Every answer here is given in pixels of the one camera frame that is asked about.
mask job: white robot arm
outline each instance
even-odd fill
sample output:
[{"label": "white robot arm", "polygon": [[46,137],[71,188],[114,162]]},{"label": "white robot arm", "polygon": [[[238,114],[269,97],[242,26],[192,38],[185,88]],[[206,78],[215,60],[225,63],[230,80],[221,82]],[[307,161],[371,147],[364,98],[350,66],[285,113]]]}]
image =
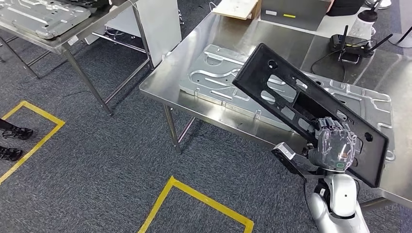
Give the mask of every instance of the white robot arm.
[{"label": "white robot arm", "polygon": [[356,200],[356,184],[346,174],[324,178],[327,189],[312,193],[309,209],[320,233],[369,233]]},{"label": "white robot arm", "polygon": [[293,158],[296,153],[285,143],[272,152],[293,174],[318,178],[319,183],[309,199],[309,209],[320,233],[369,233],[357,201],[356,184],[345,171],[355,157],[357,137],[349,126],[330,117],[318,119],[317,148],[306,152],[316,172],[299,170]]}]

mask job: black shoe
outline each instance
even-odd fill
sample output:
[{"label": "black shoe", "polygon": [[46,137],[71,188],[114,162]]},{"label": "black shoe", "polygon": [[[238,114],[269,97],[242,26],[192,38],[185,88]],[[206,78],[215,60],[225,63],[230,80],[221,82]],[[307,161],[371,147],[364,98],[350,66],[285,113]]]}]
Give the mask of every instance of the black shoe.
[{"label": "black shoe", "polygon": [[33,130],[27,128],[13,127],[10,130],[3,132],[3,138],[17,138],[21,140],[27,140],[33,135]]},{"label": "black shoe", "polygon": [[22,150],[16,148],[0,147],[0,160],[17,161],[23,154]]}]

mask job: metal table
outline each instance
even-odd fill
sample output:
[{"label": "metal table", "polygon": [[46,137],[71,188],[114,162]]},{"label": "metal table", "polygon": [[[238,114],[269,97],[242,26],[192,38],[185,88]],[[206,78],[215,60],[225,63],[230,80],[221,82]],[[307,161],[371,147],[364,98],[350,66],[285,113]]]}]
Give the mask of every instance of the metal table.
[{"label": "metal table", "polygon": [[[153,69],[153,63],[151,61],[150,57],[150,52],[148,49],[147,45],[147,40],[144,34],[143,26],[140,22],[140,17],[139,17],[139,12],[136,9],[136,7],[133,7],[133,12],[135,14],[135,18],[137,21],[137,25],[139,27],[140,33],[141,33],[141,38],[143,41],[143,46],[144,49],[137,48],[125,43],[122,43],[120,41],[113,40],[107,36],[97,34],[95,31],[98,29],[101,29],[104,27],[104,25],[111,19],[115,18],[118,14],[123,12],[126,8],[132,6],[132,4],[135,4],[139,0],[112,0],[112,5],[107,6],[103,9],[98,10],[94,14],[92,14],[91,17],[83,21],[82,23],[76,25],[69,31],[65,32],[64,34],[57,36],[53,39],[46,40],[42,39],[36,35],[27,33],[25,31],[19,30],[15,28],[13,25],[6,24],[4,22],[0,21],[0,29],[4,30],[14,36],[20,37],[24,40],[27,40],[28,42],[35,44],[37,46],[40,46],[46,50],[44,54],[42,54],[39,58],[34,59],[33,61],[29,62],[26,64],[20,57],[19,55],[13,51],[13,49],[7,44],[7,42],[0,37],[0,43],[2,43],[4,46],[6,46],[13,54],[16,56],[19,61],[22,63],[23,67],[28,70],[33,76],[37,76],[33,70],[31,70],[30,66],[40,60],[42,57],[46,56],[50,52],[54,52],[56,54],[62,54],[64,55],[67,60],[70,62],[70,64],[73,66],[73,68],[77,71],[79,74],[81,80],[88,86],[90,89],[91,93],[94,95],[94,97],[97,99],[99,104],[102,106],[102,108],[109,114],[112,114],[112,111],[109,109],[107,104],[112,100],[112,98],[148,63],[150,64],[150,67]],[[73,46],[75,43],[78,41],[81,41],[85,39],[89,35],[95,35],[98,37],[101,37],[103,39],[107,39],[116,43],[119,43],[120,45],[127,46],[128,48],[143,52],[147,54],[147,59],[135,70],[130,74],[129,77],[127,77],[105,100],[102,99],[100,96],[99,92],[95,89],[93,86],[92,82],[90,81],[89,77],[86,76],[86,74],[83,72],[82,68],[80,65],[77,63],[77,61],[74,59],[73,55],[69,51],[70,47]]]},{"label": "metal table", "polygon": [[[180,91],[179,79],[188,75],[188,69],[203,49],[214,44],[250,55],[263,42],[301,70],[310,71],[314,61],[328,54],[329,39],[257,21],[242,21],[209,14],[175,50],[140,85],[148,97],[164,104],[173,144],[180,153],[179,143],[195,118],[201,119],[242,137],[268,147],[282,141],[296,151],[305,145],[304,139],[269,124],[254,120],[224,106],[199,99]],[[327,58],[314,67],[318,75],[342,81],[342,67],[334,58]],[[360,65],[346,65],[346,83],[353,83],[391,96],[394,114],[396,160],[386,164],[379,194],[382,198],[365,206],[394,201],[412,208],[412,59],[377,50],[371,59]],[[179,136],[176,133],[170,108],[193,116]]]}]

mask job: yellow tape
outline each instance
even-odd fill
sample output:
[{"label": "yellow tape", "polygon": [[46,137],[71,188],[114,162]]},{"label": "yellow tape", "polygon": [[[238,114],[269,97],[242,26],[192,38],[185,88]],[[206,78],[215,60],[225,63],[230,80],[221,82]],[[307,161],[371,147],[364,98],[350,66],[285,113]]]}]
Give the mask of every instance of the yellow tape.
[{"label": "yellow tape", "polygon": [[27,101],[20,102],[16,107],[14,107],[10,112],[4,115],[1,119],[6,120],[9,118],[13,113],[15,113],[18,109],[22,106],[32,110],[33,112],[41,115],[42,117],[54,122],[56,127],[50,131],[45,137],[43,137],[34,147],[31,149],[27,154],[25,154],[16,164],[14,164],[6,173],[4,173],[0,177],[0,184],[3,183],[14,171],[17,170],[26,160],[30,158],[49,138],[51,138],[64,124],[65,122],[56,118],[55,116],[51,115],[50,113],[28,103]]},{"label": "yellow tape", "polygon": [[169,181],[166,183],[165,187],[163,188],[162,192],[160,193],[159,197],[157,198],[156,202],[154,203],[154,206],[152,210],[150,211],[149,216],[147,216],[146,221],[144,221],[142,227],[137,233],[145,233],[147,231],[147,228],[149,228],[150,223],[153,221],[153,218],[156,216],[156,213],[159,211],[160,206],[162,205],[169,191],[172,189],[173,183],[175,181],[176,180],[174,179],[174,177],[171,176]]},{"label": "yellow tape", "polygon": [[294,15],[288,15],[288,14],[283,14],[284,17],[289,17],[289,18],[296,18]]},{"label": "yellow tape", "polygon": [[217,201],[210,199],[209,197],[199,193],[198,191],[185,185],[184,183],[181,183],[180,181],[176,180],[173,176],[171,176],[169,181],[166,183],[165,187],[163,188],[162,192],[160,193],[159,197],[157,198],[156,202],[154,203],[153,208],[150,211],[149,215],[147,216],[146,221],[143,223],[143,225],[141,226],[140,230],[137,233],[145,233],[147,231],[150,223],[153,221],[154,217],[156,216],[156,213],[159,211],[160,206],[162,205],[163,201],[165,200],[167,194],[169,193],[172,187],[176,187],[182,190],[183,192],[191,195],[197,200],[205,203],[206,205],[218,210],[219,212],[245,225],[245,230],[243,231],[243,233],[252,232],[253,224],[254,224],[252,220],[227,208],[226,206],[218,203]]}]

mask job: aluminum plate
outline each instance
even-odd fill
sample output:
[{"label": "aluminum plate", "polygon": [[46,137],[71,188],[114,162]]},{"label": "aluminum plate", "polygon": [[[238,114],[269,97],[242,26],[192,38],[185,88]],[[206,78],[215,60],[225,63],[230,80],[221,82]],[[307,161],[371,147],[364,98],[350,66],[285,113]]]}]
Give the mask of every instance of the aluminum plate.
[{"label": "aluminum plate", "polygon": [[[293,132],[289,126],[232,84],[247,58],[235,51],[209,45],[190,67],[187,76],[180,79],[180,89],[190,95]],[[386,161],[395,159],[392,104],[388,95],[314,74],[304,74],[384,133],[389,138]],[[268,86],[286,99],[293,100],[296,95],[291,87],[276,76],[269,79]],[[262,97],[269,101],[271,99],[270,95],[262,94]]]},{"label": "aluminum plate", "polygon": [[0,0],[0,21],[44,39],[59,36],[91,15],[80,6],[46,0]]}]

